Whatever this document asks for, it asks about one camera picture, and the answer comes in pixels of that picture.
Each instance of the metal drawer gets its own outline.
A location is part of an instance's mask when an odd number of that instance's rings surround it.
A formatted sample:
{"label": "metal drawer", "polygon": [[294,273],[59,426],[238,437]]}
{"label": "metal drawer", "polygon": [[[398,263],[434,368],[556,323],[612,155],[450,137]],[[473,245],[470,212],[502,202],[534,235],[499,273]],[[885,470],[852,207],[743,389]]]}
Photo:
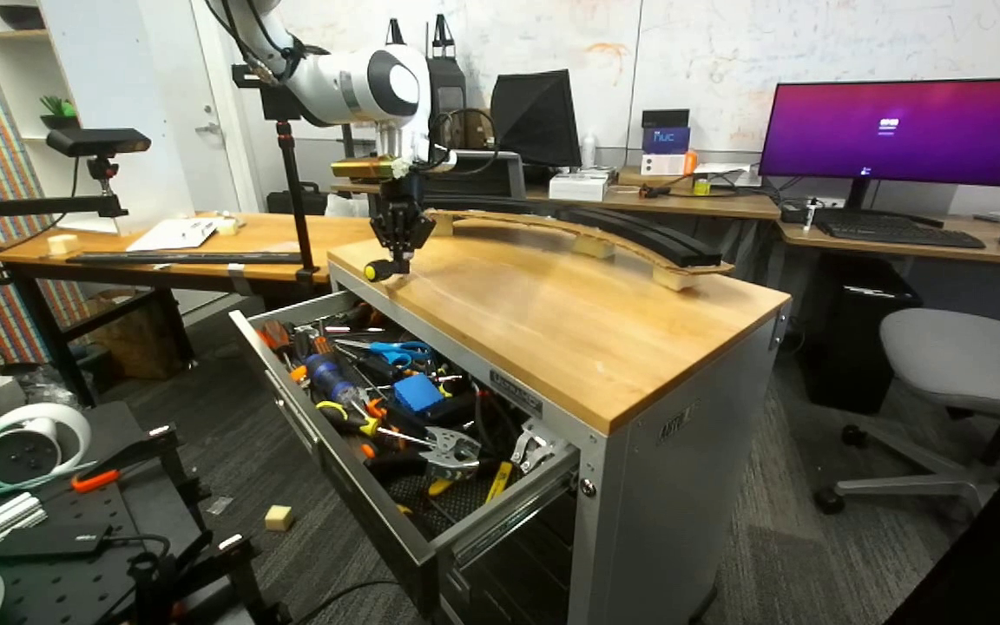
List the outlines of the metal drawer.
{"label": "metal drawer", "polygon": [[353,296],[333,293],[264,317],[228,311],[228,319],[277,391],[277,405],[294,437],[323,461],[345,503],[361,522],[421,616],[434,618],[441,606],[444,580],[463,580],[457,569],[474,567],[488,547],[508,540],[521,525],[529,525],[537,509],[569,488],[575,476],[575,448],[567,443],[544,464],[521,476],[502,495],[479,503],[465,517],[455,517],[441,536],[428,537],[418,522],[397,508],[390,488],[370,476],[345,434],[312,405],[307,389],[288,380],[282,356],[257,334],[257,327],[267,323],[309,323],[318,317],[347,311],[353,306]]}

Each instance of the paper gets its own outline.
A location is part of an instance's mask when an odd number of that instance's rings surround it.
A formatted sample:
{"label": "paper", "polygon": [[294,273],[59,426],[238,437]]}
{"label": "paper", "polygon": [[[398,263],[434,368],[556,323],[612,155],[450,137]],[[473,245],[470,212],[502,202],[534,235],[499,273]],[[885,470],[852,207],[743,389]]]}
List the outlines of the paper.
{"label": "paper", "polygon": [[141,233],[128,249],[193,249],[219,233],[211,219],[162,219]]}

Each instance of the purple screen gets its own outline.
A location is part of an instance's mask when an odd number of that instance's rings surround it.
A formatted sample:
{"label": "purple screen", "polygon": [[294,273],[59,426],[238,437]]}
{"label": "purple screen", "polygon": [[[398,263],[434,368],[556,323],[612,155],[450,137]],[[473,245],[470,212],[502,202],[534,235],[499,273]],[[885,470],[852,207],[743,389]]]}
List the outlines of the purple screen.
{"label": "purple screen", "polygon": [[759,172],[1000,187],[1000,80],[779,82]]}

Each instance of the tool drawer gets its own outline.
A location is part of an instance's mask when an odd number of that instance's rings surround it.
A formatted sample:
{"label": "tool drawer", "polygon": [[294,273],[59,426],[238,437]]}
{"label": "tool drawer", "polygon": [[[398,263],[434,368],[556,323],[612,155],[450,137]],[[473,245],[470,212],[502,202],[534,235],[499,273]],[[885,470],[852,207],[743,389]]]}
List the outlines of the tool drawer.
{"label": "tool drawer", "polygon": [[421,616],[513,618],[537,599],[534,616],[567,620],[579,452],[534,396],[351,293],[234,323]]}

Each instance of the gray chair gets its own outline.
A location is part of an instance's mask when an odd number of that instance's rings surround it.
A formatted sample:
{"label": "gray chair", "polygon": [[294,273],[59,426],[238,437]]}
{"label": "gray chair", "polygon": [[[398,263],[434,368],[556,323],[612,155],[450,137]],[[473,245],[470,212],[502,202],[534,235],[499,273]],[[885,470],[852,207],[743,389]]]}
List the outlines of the gray chair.
{"label": "gray chair", "polygon": [[[1000,452],[1000,319],[949,310],[898,310],[882,319],[877,334],[897,383],[944,405],[952,418],[998,422],[981,452],[981,461],[992,464]],[[816,508],[830,513],[845,509],[845,495],[961,495],[979,509],[998,488],[987,470],[934,454],[882,419],[845,426],[845,441],[877,441],[927,472],[830,481],[816,488]]]}

